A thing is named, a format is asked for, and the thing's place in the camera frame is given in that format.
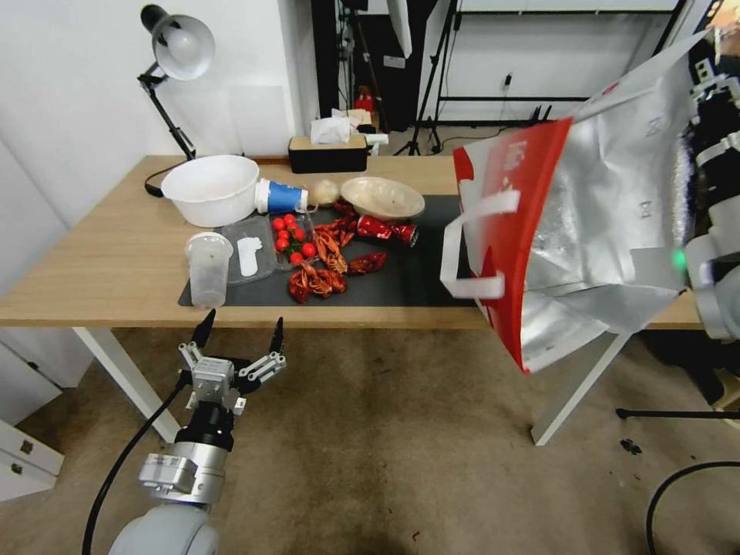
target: lamp arm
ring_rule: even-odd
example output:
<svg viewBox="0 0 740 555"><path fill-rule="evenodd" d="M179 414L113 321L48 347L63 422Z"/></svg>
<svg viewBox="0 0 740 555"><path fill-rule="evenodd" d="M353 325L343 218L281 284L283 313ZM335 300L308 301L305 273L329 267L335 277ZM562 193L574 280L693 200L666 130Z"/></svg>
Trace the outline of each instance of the lamp arm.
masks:
<svg viewBox="0 0 740 555"><path fill-rule="evenodd" d="M156 64L156 62L152 64L148 70L146 70L139 76L139 83L141 83L141 86L144 88L144 90L146 90L146 94L149 95L152 104L154 104L154 107L156 108L156 111L159 112L160 116L162 116L162 119L164 119L164 122L167 124L167 129L170 130L170 134L172 135L173 139L175 139L177 145L185 153L186 158L188 160L193 160L195 158L195 145L190 142L190 139L188 139L187 135L180 127L172 123L170 115L164 109L164 106L162 106L160 100L156 97L155 89L159 84L167 80L167 75L161 77L152 75L157 67L159 66Z"/></svg>

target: clear plastic cup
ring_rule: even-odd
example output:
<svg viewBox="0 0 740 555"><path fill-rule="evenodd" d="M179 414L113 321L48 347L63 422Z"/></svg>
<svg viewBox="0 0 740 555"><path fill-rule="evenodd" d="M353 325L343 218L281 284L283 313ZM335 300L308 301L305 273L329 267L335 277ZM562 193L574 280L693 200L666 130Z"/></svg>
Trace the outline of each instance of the clear plastic cup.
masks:
<svg viewBox="0 0 740 555"><path fill-rule="evenodd" d="M234 248L221 234L193 235L185 245L190 263L190 298L198 308L218 308L226 301L229 258Z"/></svg>

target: bag handle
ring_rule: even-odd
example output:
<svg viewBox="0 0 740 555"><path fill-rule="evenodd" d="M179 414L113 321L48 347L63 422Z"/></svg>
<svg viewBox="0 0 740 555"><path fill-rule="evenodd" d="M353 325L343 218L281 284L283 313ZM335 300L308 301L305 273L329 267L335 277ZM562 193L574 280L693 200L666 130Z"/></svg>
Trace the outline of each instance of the bag handle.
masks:
<svg viewBox="0 0 740 555"><path fill-rule="evenodd" d="M497 299L503 296L504 275L499 272L496 272L494 277L457 277L463 224L494 214L516 212L519 207L519 198L518 190L507 190L490 195L481 199L474 208L465 210L447 224L442 244L442 266L439 269L439 280L453 297Z"/></svg>

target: floor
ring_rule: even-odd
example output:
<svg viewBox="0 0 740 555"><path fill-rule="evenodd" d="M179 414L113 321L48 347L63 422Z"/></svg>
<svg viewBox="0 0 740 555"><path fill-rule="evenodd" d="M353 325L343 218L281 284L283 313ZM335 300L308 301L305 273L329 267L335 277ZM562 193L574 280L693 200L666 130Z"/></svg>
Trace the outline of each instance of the floor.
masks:
<svg viewBox="0 0 740 555"><path fill-rule="evenodd" d="M444 131L460 132L495 130ZM190 331L116 335L165 396ZM268 343L266 330L216 330L206 352L254 358ZM523 376L488 330L287 330L284 353L288 368L248 399L234 430L211 514L221 553L645 553L644 512L658 484L696 462L740 458L740 436L723 422L614 415L617 406L706 409L685 374L656 362L639 338L543 448L529 427L573 360ZM180 422L186 397L173 407ZM0 505L0 551L79 552L97 489L141 422L97 363L24 421L66 460L53 490ZM166 447L149 432L134 449L94 553L153 505L136 475L148 452ZM658 509L660 552L736 553L737 483L733 469L677 483Z"/></svg>

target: white bowl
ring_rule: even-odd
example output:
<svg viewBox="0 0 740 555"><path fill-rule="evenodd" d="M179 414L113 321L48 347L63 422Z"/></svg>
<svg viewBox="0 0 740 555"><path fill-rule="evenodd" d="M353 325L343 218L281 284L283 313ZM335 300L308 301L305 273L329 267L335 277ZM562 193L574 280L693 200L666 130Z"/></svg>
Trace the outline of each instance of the white bowl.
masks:
<svg viewBox="0 0 740 555"><path fill-rule="evenodd" d="M254 212L259 175L259 166L244 156L204 156L170 171L162 193L192 225L224 226Z"/></svg>
<svg viewBox="0 0 740 555"><path fill-rule="evenodd" d="M360 214L379 220L405 220L424 211L424 197L408 185L384 177L356 177L341 186L342 197Z"/></svg>

